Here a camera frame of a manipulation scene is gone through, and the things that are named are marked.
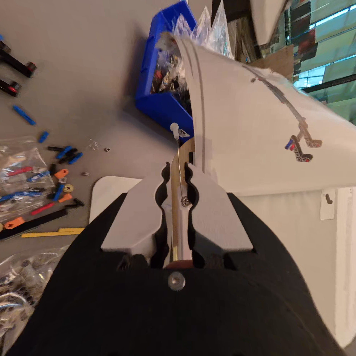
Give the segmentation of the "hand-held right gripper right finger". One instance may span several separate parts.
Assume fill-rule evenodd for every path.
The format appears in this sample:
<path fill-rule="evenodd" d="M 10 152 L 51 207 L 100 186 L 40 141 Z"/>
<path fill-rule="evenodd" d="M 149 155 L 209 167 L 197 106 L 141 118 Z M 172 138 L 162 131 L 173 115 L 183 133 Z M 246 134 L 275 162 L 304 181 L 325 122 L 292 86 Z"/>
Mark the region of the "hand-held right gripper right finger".
<path fill-rule="evenodd" d="M 185 182 L 185 239 L 193 266 L 220 268 L 234 254 L 254 252 L 228 193 L 191 163 L 185 163 Z"/>

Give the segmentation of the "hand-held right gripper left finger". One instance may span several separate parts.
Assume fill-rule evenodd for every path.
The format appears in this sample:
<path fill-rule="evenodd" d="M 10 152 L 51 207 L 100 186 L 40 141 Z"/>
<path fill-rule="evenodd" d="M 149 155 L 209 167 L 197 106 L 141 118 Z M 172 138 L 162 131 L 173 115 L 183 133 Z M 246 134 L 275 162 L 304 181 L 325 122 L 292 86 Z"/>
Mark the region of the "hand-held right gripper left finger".
<path fill-rule="evenodd" d="M 170 163 L 131 188 L 101 245 L 105 252 L 143 255 L 152 268 L 163 268 L 169 253 L 163 203 L 167 200 Z"/>

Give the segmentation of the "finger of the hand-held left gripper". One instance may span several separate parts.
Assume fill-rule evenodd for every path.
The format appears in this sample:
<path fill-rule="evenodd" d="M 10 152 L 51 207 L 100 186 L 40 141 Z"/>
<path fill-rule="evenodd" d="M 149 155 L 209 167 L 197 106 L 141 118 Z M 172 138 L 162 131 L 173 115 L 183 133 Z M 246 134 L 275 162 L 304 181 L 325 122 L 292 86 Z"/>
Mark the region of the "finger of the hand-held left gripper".
<path fill-rule="evenodd" d="M 250 0 L 250 6 L 257 44 L 265 45 L 274 36 L 280 16 L 289 8 L 289 0 Z"/>

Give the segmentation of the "white instruction booklet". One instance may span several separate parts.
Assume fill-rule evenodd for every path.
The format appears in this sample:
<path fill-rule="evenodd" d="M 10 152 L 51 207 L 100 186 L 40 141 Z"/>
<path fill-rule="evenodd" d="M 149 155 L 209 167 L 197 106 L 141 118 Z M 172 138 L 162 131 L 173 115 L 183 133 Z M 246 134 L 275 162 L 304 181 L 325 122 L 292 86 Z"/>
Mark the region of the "white instruction booklet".
<path fill-rule="evenodd" d="M 175 40 L 203 173 L 239 196 L 355 186 L 353 124 L 277 73 Z"/>

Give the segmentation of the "small clear parts bag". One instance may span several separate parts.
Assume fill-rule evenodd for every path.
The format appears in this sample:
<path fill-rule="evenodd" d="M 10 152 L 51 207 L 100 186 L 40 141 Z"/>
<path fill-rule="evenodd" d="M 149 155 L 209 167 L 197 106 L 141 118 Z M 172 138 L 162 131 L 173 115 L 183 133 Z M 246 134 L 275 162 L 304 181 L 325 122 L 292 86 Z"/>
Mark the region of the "small clear parts bag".
<path fill-rule="evenodd" d="M 54 187 L 33 137 L 0 140 L 1 224 L 44 205 Z"/>

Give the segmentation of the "black beam assembly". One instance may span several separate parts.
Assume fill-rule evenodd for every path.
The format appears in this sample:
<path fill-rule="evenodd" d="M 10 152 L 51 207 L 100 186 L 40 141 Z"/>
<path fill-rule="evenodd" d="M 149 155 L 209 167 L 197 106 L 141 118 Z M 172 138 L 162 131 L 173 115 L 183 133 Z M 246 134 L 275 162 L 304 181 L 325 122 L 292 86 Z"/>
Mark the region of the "black beam assembly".
<path fill-rule="evenodd" d="M 33 62 L 23 64 L 14 58 L 11 55 L 10 47 L 3 42 L 2 38 L 0 40 L 0 60 L 27 78 L 31 78 L 34 72 L 37 70 L 37 66 Z M 1 79 L 0 89 L 2 92 L 12 97 L 17 97 L 21 89 L 21 85 L 16 81 L 8 83 Z"/>

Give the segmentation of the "grey desk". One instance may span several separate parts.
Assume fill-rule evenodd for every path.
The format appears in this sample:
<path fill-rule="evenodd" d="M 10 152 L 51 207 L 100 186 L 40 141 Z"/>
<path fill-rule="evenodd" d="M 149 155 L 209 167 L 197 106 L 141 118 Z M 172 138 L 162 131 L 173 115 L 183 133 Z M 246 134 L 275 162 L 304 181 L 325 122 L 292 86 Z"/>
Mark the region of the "grey desk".
<path fill-rule="evenodd" d="M 1 78 L 22 86 L 19 98 L 1 93 L 1 139 L 48 131 L 39 149 L 49 165 L 55 153 L 47 146 L 71 145 L 84 154 L 69 176 L 74 197 L 85 206 L 69 209 L 40 231 L 85 227 L 100 178 L 144 178 L 172 162 L 173 134 L 137 110 L 134 97 L 151 20 L 174 2 L 1 1 L 4 42 L 16 59 L 37 66 L 29 79 L 1 65 Z M 28 124 L 13 105 L 37 125 Z M 100 150 L 89 150 L 89 139 Z"/>

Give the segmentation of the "pile of clear parts bags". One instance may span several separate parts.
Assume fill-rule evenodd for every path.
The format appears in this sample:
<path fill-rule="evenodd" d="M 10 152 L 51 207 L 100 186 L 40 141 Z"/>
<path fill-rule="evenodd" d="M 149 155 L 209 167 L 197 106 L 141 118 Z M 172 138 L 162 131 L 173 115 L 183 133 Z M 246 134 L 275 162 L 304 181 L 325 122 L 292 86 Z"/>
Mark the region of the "pile of clear parts bags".
<path fill-rule="evenodd" d="M 192 40 L 195 45 L 234 59 L 223 1 L 220 1 L 213 24 L 210 24 L 210 20 L 208 9 L 205 7 L 198 23 L 193 29 L 190 29 L 186 17 L 180 13 L 178 19 L 173 20 L 173 29 L 160 34 L 155 45 L 155 49 L 158 50 L 158 58 L 151 94 L 163 92 L 184 94 L 188 91 L 185 65 L 176 39 Z"/>

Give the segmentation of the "long black beam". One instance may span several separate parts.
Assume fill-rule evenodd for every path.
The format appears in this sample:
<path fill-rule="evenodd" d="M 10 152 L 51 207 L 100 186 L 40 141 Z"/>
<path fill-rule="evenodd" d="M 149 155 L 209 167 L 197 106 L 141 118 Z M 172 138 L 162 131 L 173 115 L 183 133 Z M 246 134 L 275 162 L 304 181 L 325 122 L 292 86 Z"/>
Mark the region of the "long black beam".
<path fill-rule="evenodd" d="M 80 207 L 79 204 L 66 205 L 64 208 L 62 208 L 58 211 L 49 213 L 42 217 L 38 217 L 38 218 L 30 220 L 28 222 L 24 222 L 13 229 L 4 229 L 0 233 L 0 240 L 1 241 L 6 240 L 9 238 L 21 235 L 23 233 L 26 233 L 28 231 L 31 231 L 43 224 L 46 224 L 48 222 L 51 222 L 53 220 L 59 219 L 63 216 L 66 216 L 68 214 L 69 209 L 78 208 L 78 207 Z"/>

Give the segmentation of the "yellow technic beam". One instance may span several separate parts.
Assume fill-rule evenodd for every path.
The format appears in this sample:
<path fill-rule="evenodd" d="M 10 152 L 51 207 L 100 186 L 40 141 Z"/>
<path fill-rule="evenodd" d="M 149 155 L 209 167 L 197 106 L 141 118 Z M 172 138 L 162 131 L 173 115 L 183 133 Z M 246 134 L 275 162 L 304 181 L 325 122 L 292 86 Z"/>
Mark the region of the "yellow technic beam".
<path fill-rule="evenodd" d="M 56 236 L 70 236 L 70 235 L 79 235 L 79 234 L 59 233 L 58 231 L 56 231 L 56 232 L 46 232 L 46 233 L 24 233 L 24 234 L 21 235 L 21 238 L 56 237 Z"/>

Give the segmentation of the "blue storage bin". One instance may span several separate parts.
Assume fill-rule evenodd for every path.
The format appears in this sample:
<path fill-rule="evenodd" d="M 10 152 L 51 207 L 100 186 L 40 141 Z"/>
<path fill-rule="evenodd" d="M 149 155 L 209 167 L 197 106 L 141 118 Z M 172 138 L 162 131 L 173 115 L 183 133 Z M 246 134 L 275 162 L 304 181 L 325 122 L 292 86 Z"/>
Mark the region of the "blue storage bin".
<path fill-rule="evenodd" d="M 140 67 L 135 104 L 137 109 L 168 131 L 170 131 L 171 123 L 177 123 L 179 129 L 183 131 L 181 140 L 185 142 L 194 136 L 191 114 L 180 104 L 177 94 L 170 91 L 165 93 L 152 92 L 152 82 L 155 72 L 158 70 L 157 60 L 159 56 L 159 49 L 155 48 L 155 45 L 162 32 L 172 31 L 181 14 L 190 29 L 193 29 L 197 22 L 186 1 L 177 2 L 161 10 L 152 18 Z"/>

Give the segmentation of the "large clear parts bag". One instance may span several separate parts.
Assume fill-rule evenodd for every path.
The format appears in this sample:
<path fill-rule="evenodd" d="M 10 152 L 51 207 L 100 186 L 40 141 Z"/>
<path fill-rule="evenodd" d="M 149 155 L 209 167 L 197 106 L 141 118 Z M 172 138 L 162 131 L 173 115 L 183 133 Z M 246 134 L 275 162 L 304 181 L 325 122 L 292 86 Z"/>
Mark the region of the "large clear parts bag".
<path fill-rule="evenodd" d="M 23 331 L 68 247 L 26 250 L 1 261 L 1 355 L 6 355 Z"/>

